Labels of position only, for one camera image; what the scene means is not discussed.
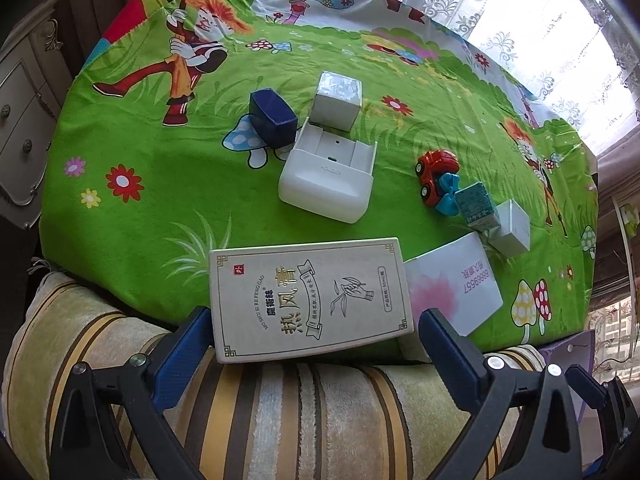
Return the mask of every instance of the white glove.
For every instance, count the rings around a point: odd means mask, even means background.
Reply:
[[[184,43],[178,38],[171,38],[169,41],[169,49],[172,54],[177,54],[184,59],[191,59],[196,55],[191,45]]]
[[[166,20],[174,27],[178,23],[183,23],[187,19],[187,11],[183,9],[175,9],[174,12],[166,17]]]

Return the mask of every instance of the red toy car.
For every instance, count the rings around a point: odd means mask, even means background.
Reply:
[[[460,171],[458,158],[447,150],[434,150],[418,158],[415,173],[420,178],[420,196],[429,207],[436,207],[442,198],[442,190],[437,185],[438,179],[444,173]]]

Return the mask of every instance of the table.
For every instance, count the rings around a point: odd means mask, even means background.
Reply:
[[[250,92],[269,87],[302,126],[322,70],[362,81],[349,135],[378,142],[355,224],[281,202],[287,149],[270,150],[246,116]],[[507,261],[486,246],[504,304],[474,342],[487,351],[519,344],[526,329],[534,344],[579,332],[597,210],[584,145],[482,51],[397,0],[131,0],[62,110],[43,251],[177,324],[209,304],[212,248],[396,236],[407,260],[468,233],[420,200],[415,161],[434,149],[456,153],[461,186],[482,181],[531,221],[529,253]],[[543,333],[520,309],[542,290]]]

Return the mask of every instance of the white grass print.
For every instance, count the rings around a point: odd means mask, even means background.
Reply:
[[[220,244],[217,245],[207,219],[195,209],[193,211],[200,218],[200,222],[202,222],[204,239],[198,236],[191,228],[178,222],[171,222],[171,224],[181,229],[186,235],[186,238],[164,238],[167,242],[172,242],[184,250],[182,256],[169,260],[163,265],[163,267],[177,266],[169,273],[166,277],[167,279],[176,274],[188,272],[190,276],[185,280],[183,285],[186,285],[198,276],[207,276],[209,274],[209,251],[226,249],[229,245],[229,239],[231,238],[231,212],[229,212],[229,220],[226,223],[225,235],[222,237]]]

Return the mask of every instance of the teal box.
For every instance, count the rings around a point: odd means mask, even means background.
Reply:
[[[455,194],[456,204],[466,225],[478,231],[500,227],[495,203],[482,182],[460,189]]]

